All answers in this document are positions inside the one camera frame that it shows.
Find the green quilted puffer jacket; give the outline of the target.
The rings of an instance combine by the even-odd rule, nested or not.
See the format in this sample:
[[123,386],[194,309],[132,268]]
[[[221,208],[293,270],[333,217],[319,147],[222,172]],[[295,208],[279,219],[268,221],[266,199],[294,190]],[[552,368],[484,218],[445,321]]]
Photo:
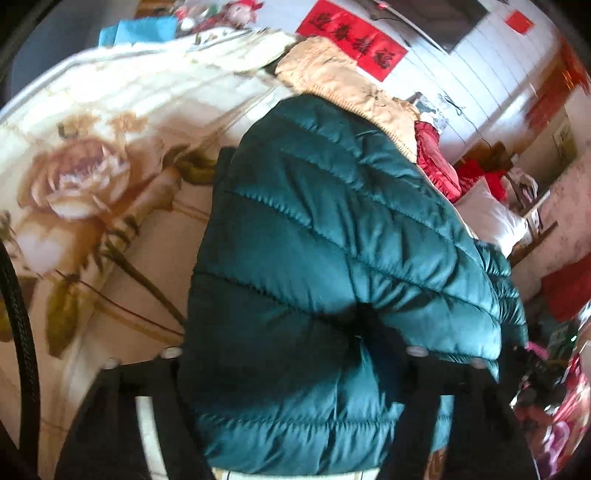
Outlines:
[[[218,156],[178,390],[211,466],[377,469],[405,409],[405,349],[438,374],[527,342],[500,248],[377,126],[320,97],[280,101]],[[376,361],[374,341],[402,351]]]

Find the white pillow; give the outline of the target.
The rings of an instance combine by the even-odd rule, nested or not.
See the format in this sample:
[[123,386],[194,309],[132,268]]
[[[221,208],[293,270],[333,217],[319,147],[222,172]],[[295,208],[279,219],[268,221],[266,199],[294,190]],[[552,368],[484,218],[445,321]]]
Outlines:
[[484,178],[479,179],[455,207],[477,237],[498,246],[505,257],[511,255],[528,232],[527,221],[498,201]]

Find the wooden chair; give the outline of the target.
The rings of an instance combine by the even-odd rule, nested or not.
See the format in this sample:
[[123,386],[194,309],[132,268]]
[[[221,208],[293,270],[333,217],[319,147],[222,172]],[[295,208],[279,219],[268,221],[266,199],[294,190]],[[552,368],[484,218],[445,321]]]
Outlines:
[[537,181],[519,168],[513,168],[504,175],[508,183],[507,195],[510,209],[525,220],[527,233],[513,248],[509,260],[512,267],[539,248],[556,230],[558,222],[546,225],[541,208],[550,199],[549,188],[541,189]]

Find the floral cream bedspread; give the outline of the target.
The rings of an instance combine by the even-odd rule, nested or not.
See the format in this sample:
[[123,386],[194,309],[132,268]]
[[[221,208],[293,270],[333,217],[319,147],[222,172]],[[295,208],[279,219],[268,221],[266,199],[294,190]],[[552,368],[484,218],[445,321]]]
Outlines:
[[95,48],[2,110],[1,241],[35,346],[40,477],[107,361],[182,341],[218,152],[290,94],[266,68],[293,44],[256,29]]

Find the red ruffled cushion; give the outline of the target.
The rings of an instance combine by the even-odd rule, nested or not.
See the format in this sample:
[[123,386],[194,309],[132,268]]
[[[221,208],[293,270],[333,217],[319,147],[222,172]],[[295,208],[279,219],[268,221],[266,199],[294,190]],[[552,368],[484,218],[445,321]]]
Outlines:
[[440,150],[440,135],[428,122],[415,123],[417,141],[417,164],[430,179],[435,188],[450,202],[455,203],[462,196],[458,174]]

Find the blue bag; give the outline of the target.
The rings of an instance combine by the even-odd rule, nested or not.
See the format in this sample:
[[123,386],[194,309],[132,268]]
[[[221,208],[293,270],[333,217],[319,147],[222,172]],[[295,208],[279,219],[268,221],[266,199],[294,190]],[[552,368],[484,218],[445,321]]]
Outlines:
[[177,20],[173,16],[121,20],[100,31],[98,46],[168,42],[175,38],[176,27]]

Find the red Chinese banner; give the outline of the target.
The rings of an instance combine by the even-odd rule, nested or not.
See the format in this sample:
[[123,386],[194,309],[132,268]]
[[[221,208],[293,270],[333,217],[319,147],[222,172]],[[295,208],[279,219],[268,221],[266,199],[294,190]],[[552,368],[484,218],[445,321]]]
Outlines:
[[297,34],[328,38],[379,81],[384,81],[408,53],[381,30],[325,0],[315,3],[297,27]]

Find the yellow ruffled pillow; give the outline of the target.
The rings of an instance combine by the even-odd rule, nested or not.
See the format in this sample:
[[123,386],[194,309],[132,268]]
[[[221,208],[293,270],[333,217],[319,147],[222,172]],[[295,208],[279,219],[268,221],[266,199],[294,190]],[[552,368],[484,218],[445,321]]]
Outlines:
[[417,161],[419,110],[359,73],[355,61],[331,40],[311,37],[294,45],[277,64],[276,77],[297,93],[321,97],[371,122],[409,161]]

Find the small red flag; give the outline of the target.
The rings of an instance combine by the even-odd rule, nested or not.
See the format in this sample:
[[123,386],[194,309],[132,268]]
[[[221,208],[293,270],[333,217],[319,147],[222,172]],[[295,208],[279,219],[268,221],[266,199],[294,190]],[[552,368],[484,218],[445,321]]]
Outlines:
[[505,18],[505,24],[520,35],[527,35],[535,26],[534,22],[519,10],[511,12]]

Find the pig plush toy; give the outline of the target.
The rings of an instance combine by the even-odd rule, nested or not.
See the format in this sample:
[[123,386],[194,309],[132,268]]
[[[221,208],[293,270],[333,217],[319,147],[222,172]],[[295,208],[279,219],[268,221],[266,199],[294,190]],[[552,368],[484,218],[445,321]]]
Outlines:
[[238,26],[256,23],[257,13],[264,3],[256,0],[238,0],[229,2],[225,6],[225,17],[229,22]]

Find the framed photo on wall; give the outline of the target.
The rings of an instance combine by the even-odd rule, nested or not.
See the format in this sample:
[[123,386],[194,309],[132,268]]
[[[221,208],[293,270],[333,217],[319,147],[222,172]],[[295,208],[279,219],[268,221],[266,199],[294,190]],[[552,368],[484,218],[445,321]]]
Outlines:
[[422,122],[430,123],[439,134],[442,134],[449,124],[440,102],[432,102],[422,92],[416,92],[407,101],[411,103],[418,111]]

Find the wall mounted television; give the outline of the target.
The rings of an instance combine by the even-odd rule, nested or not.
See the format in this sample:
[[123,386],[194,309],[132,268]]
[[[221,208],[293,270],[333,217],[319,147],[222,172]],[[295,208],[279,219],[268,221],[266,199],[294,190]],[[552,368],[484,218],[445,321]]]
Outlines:
[[490,13],[476,0],[369,0],[358,4],[372,20],[403,23],[446,53],[451,53]]

